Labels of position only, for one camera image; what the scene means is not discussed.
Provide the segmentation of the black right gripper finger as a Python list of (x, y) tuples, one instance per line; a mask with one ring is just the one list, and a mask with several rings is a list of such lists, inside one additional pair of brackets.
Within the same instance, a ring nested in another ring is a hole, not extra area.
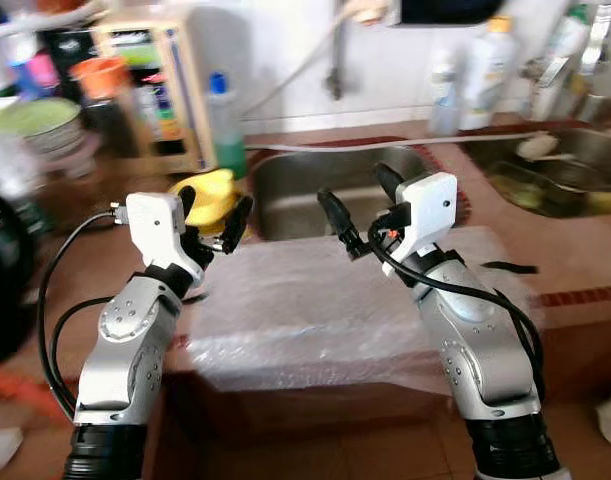
[(375, 164), (373, 166), (373, 174), (375, 179), (377, 179), (379, 187), (383, 189), (389, 200), (392, 202), (400, 202), (398, 188), (405, 182), (404, 175), (396, 172), (395, 169), (384, 163)]
[(357, 233), (350, 211), (346, 209), (340, 198), (334, 195), (331, 189), (323, 188), (317, 192), (317, 201), (334, 230), (334, 234), (345, 247), (347, 256), (351, 260), (356, 260), (369, 255), (368, 244)]

